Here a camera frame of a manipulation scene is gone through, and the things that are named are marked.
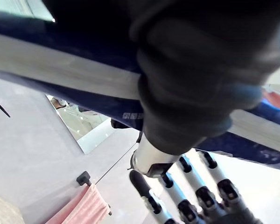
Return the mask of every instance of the black sleeve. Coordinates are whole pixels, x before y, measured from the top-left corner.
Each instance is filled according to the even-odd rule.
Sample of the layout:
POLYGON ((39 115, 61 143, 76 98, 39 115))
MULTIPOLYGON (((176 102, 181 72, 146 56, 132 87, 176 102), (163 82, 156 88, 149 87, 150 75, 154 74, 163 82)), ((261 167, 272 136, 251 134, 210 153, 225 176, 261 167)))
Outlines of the black sleeve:
POLYGON ((128 0, 125 10, 146 74, 143 131, 163 152, 226 132, 230 113, 255 107, 280 67, 280 0, 128 0))

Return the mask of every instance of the black wall hook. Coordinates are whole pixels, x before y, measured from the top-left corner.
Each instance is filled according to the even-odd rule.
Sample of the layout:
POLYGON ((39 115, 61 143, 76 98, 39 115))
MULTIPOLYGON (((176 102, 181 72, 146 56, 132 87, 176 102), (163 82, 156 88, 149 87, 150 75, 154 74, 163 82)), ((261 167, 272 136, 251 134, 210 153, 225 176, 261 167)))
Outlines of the black wall hook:
POLYGON ((87 171, 84 171, 80 176, 77 177, 76 181, 80 184, 80 186, 84 185, 85 183, 90 187, 90 175, 87 171))

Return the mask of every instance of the mirror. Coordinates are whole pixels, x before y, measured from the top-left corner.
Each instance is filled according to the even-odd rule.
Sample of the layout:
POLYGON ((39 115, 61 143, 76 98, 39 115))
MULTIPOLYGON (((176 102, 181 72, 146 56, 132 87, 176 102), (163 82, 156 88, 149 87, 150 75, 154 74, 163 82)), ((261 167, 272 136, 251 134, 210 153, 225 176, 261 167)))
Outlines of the mirror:
POLYGON ((85 154, 115 132, 109 117, 51 95, 47 98, 85 154))

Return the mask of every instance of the pink towel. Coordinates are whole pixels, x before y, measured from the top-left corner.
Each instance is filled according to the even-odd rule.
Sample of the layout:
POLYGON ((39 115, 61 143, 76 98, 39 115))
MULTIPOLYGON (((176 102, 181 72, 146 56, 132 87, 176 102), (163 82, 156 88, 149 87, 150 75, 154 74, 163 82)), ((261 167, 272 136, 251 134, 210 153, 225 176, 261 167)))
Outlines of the pink towel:
POLYGON ((95 184, 67 203, 46 224, 98 224, 110 212, 95 184))

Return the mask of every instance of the towel hook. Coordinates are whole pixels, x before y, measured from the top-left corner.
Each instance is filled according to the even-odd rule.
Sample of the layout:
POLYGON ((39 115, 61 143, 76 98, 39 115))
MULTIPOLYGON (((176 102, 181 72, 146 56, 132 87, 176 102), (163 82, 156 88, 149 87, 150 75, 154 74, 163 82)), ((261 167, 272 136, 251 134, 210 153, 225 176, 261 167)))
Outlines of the towel hook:
POLYGON ((84 171, 80 176, 77 177, 76 181, 79 183, 80 186, 84 185, 85 183, 90 187, 91 182, 90 182, 90 175, 87 171, 84 171))

